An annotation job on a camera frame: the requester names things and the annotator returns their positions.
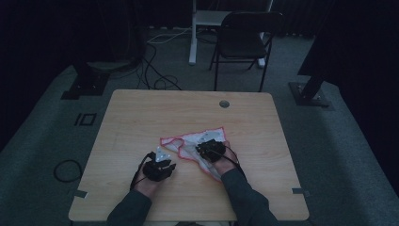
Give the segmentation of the white desk frame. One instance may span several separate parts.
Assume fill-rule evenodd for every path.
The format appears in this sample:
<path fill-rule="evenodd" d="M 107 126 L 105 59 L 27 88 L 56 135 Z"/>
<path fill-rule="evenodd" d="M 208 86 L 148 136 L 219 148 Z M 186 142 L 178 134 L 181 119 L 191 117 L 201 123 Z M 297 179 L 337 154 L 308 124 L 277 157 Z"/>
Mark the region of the white desk frame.
<path fill-rule="evenodd" d="M 197 1 L 192 0 L 192 13 L 191 13 L 191 43 L 188 64 L 194 66 L 197 62 L 197 26 L 220 26 L 223 19 L 229 14 L 228 11 L 219 10 L 200 10 L 197 9 Z"/>

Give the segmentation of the black stand base plate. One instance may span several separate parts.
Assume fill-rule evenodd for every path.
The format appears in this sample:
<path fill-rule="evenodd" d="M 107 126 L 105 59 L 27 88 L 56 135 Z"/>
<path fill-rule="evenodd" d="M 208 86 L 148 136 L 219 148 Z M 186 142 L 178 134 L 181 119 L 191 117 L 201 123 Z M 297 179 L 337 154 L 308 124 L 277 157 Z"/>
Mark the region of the black stand base plate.
<path fill-rule="evenodd" d="M 78 100 L 81 96 L 102 96 L 109 73 L 93 70 L 87 63 L 74 63 L 77 72 L 69 90 L 63 92 L 62 100 Z"/>

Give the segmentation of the person's right hand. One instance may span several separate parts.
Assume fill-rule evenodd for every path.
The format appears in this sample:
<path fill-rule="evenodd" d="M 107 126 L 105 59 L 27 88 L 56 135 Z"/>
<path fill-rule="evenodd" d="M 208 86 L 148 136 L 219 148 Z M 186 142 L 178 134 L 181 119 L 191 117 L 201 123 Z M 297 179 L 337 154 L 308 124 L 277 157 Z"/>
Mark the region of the person's right hand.
<path fill-rule="evenodd" d="M 229 141 L 225 141 L 224 145 L 226 146 L 226 152 L 224 153 L 224 156 L 213 164 L 220 176 L 230 170 L 234 170 L 238 164 L 238 158 L 236 153 L 231 150 Z"/>

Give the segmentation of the person's left hand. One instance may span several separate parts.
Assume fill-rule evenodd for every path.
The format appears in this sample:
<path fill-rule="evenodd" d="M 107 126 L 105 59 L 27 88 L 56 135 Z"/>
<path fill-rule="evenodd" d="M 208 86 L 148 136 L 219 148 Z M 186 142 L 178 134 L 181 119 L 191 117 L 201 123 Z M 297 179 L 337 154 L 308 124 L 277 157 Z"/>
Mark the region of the person's left hand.
<path fill-rule="evenodd" d="M 153 199 L 156 196 L 159 188 L 163 185 L 163 183 L 164 183 L 163 181 L 155 182 L 149 180 L 143 173 L 143 170 L 140 169 L 136 174 L 136 178 L 133 181 L 132 189 L 142 193 L 149 199 Z"/>

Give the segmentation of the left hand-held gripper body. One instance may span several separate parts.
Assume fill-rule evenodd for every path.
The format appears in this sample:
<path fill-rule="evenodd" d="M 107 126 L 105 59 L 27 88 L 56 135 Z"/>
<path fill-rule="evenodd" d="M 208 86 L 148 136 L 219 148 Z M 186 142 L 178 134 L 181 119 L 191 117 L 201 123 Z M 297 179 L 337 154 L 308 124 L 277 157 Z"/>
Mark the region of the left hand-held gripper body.
<path fill-rule="evenodd" d="M 152 181 L 163 181 L 164 168 L 171 164 L 170 155 L 165 153 L 161 147 L 157 147 L 155 152 L 148 153 L 144 158 L 143 173 Z"/>

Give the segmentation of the dark curtain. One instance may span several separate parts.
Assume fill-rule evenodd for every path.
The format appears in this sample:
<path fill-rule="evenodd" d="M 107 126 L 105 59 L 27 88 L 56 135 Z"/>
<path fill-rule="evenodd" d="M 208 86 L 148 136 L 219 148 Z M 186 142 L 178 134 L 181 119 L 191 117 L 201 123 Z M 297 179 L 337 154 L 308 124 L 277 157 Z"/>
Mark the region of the dark curtain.
<path fill-rule="evenodd" d="M 399 0 L 335 0 L 299 73 L 339 88 L 399 195 Z"/>

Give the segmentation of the black folding chair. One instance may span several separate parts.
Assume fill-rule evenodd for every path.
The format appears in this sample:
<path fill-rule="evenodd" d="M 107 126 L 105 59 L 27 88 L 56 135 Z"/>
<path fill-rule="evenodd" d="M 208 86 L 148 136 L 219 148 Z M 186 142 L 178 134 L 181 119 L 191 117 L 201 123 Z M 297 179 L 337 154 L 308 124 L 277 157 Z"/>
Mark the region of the black folding chair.
<path fill-rule="evenodd" d="M 268 69 L 272 43 L 284 24 L 280 12 L 234 11 L 222 21 L 216 32 L 216 44 L 209 69 L 215 66 L 214 90 L 217 90 L 218 70 L 221 63 L 249 63 L 250 70 L 264 60 L 259 92 Z"/>

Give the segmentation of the black stand with slanted post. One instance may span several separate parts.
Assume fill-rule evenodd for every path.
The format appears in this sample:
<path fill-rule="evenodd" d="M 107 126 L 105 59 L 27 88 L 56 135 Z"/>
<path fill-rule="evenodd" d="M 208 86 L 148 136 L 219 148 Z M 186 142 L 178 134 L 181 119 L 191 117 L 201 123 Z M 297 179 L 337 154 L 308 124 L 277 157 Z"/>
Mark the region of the black stand with slanted post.
<path fill-rule="evenodd" d="M 320 76 L 311 76 L 307 83 L 290 82 L 289 88 L 297 105 L 331 107 L 321 90 L 324 80 Z"/>

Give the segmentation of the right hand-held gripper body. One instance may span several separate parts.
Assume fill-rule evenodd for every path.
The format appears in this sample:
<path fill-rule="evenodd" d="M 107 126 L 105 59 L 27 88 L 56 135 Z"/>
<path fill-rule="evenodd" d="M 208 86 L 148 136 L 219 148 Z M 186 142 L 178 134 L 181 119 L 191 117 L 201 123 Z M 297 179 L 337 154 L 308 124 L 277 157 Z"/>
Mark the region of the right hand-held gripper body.
<path fill-rule="evenodd" d="M 221 136 L 218 132 L 206 132 L 200 139 L 199 144 L 204 143 L 204 158 L 205 160 L 215 163 L 218 161 L 226 152 L 225 145 L 221 140 Z"/>

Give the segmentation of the white cloth with pink edge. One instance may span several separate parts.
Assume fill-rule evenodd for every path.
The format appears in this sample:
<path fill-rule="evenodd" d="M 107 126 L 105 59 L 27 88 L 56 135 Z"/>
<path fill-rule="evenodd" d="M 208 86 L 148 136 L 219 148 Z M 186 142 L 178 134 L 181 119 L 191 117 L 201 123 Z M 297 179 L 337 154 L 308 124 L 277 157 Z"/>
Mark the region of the white cloth with pink edge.
<path fill-rule="evenodd" d="M 226 140 L 223 127 L 208 129 L 196 133 L 188 133 L 176 137 L 161 137 L 160 145 L 168 150 L 175 152 L 179 158 L 194 161 L 199 168 L 210 175 L 213 179 L 220 182 L 221 176 L 211 163 L 202 158 L 197 152 L 196 147 L 206 141 L 214 139 L 224 142 Z"/>

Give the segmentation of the grey round stand base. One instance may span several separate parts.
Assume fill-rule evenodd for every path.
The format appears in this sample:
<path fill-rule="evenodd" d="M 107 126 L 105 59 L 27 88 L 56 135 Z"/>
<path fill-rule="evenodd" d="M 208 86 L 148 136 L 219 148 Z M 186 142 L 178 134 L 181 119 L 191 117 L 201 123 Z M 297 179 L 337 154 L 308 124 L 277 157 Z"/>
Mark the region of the grey round stand base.
<path fill-rule="evenodd" d="M 88 65 L 95 71 L 108 72 L 108 73 L 129 71 L 136 67 L 136 64 L 129 60 L 117 61 L 117 62 L 97 61 L 97 62 L 89 62 Z"/>

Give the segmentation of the grey tape strip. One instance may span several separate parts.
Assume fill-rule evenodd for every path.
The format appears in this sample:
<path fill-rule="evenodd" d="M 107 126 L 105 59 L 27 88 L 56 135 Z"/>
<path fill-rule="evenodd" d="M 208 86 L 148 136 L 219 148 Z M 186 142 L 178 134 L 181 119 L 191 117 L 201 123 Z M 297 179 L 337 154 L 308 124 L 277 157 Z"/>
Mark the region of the grey tape strip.
<path fill-rule="evenodd" d="M 311 195 L 310 191 L 302 187 L 292 188 L 293 194 L 302 194 L 304 197 L 309 197 Z"/>

